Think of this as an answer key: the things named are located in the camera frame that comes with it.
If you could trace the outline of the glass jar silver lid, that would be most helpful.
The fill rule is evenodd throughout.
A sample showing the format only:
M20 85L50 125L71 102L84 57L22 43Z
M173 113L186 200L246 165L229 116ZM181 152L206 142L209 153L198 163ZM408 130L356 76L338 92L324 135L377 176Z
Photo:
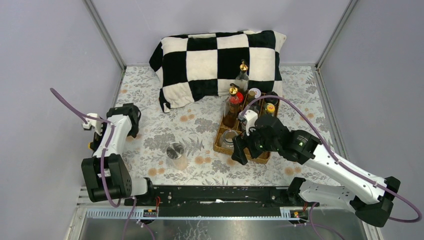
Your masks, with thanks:
M238 133L235 130L227 129L225 130L219 138L218 146L230 151L234 150L233 138L238 136Z

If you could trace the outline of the reflected cruet gold spout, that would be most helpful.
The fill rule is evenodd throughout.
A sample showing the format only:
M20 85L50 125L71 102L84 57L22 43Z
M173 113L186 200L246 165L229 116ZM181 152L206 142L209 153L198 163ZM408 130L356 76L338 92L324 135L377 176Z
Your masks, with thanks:
M236 94L239 92L238 86L231 83L228 91L229 97L225 101L222 123L224 126L232 129L238 119L241 104L236 104Z

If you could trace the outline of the red lid chili sauce jar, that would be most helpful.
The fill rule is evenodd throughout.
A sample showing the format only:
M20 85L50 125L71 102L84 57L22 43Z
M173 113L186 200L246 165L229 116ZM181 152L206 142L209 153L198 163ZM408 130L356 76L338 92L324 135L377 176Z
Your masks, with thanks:
M242 105L244 102L244 95L241 92L237 92L235 97L236 97L236 101L235 101L236 104Z

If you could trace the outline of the green bottle yellow cap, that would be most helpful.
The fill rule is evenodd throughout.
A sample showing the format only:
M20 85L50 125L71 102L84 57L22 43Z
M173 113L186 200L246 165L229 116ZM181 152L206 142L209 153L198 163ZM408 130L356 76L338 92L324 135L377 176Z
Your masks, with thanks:
M267 115L274 116L275 115L275 111L276 111L276 107L275 107L275 105L273 103L267 102L266 105L264 106L264 112Z

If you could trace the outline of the small yellow oil bottle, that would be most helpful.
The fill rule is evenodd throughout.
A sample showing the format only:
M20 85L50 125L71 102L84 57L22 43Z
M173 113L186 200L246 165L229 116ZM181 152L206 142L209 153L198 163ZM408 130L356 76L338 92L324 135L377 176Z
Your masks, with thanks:
M254 98L249 99L248 96L247 96L246 107L248 109L251 109L255 105L254 103L252 103L252 101L254 101L254 100L255 100Z

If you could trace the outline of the woven wicker tray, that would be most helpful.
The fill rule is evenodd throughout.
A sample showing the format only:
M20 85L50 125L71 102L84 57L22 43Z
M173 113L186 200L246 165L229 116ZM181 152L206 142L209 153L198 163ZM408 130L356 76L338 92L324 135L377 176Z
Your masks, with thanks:
M261 96L266 96L266 94L267 93L261 92ZM241 104L239 114L244 109L247 108L246 107L247 98L248 98L248 92L246 93L246 95L244 95L244 101L243 101L243 104ZM249 110L256 112L258 114L258 116L260 117L260 116L266 114L265 113L265 105L266 105L266 102L264 101L264 99L260 99L260 100L256 101L254 103L254 106ZM277 116L278 111L279 111L279 103L277 105L275 105L275 114L274 114L275 117ZM217 131L217 134L216 134L216 137L215 137L215 140L214 140L213 150L218 152L218 153L222 153L222 154L226 154L226 155L230 156L230 155L233 154L234 151L231 151L229 149L225 149L225 148L218 146L219 138L225 130L234 130L238 133L238 135L240 135L245 131L245 126L242 125L242 123L240 123L239 120L237 119L235 126L233 128L226 127L226 126L223 125L223 117L222 117L219 129Z

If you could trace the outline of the white lid brown sauce jar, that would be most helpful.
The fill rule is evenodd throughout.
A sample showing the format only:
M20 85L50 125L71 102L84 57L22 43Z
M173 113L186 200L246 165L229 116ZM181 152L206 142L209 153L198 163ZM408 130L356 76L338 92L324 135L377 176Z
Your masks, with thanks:
M261 95L262 95L262 92L258 88L251 88L247 93L247 96L249 99L257 99Z

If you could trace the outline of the black cap shaker bottle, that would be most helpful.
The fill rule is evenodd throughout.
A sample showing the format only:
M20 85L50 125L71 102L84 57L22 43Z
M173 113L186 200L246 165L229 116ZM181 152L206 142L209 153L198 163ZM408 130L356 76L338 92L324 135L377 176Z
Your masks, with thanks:
M278 96L278 94L274 91L269 91L266 93L266 96ZM267 97L264 99L264 102L267 104L277 105L279 103L279 99L273 97Z

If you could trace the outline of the glass cruet gold spout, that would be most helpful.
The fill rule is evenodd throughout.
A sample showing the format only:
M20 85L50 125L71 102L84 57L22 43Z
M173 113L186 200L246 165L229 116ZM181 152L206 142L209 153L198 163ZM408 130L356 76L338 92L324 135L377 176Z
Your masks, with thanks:
M249 76L248 70L249 66L246 64L244 59L241 60L241 64L239 66L239 74L234 80L234 84L238 86L238 91L243 95L246 95L248 92L249 85Z

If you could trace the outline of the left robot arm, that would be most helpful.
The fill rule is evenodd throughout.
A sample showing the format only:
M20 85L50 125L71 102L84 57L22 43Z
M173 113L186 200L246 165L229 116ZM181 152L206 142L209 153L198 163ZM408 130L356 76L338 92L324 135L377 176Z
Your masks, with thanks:
M89 199L96 203L135 197L139 206L152 204L155 200L152 181L148 177L132 180L123 160L127 137L135 138L139 133L139 108L125 103L110 108L105 119L97 113L88 113L84 119L83 129L95 130L88 145L93 154L81 162Z

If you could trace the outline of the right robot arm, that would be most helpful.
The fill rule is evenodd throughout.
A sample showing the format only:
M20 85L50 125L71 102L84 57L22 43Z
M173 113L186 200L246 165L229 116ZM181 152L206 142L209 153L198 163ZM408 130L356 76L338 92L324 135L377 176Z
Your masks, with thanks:
M287 201L293 206L303 202L319 203L343 208L363 222L382 228L390 218L394 194L400 180L371 174L346 159L327 150L324 143L305 130L289 130L275 116L258 116L248 110L238 117L245 130L233 138L231 158L242 165L248 159L265 152L276 152L284 159L318 170L340 186L318 184L301 177L292 180L286 191Z

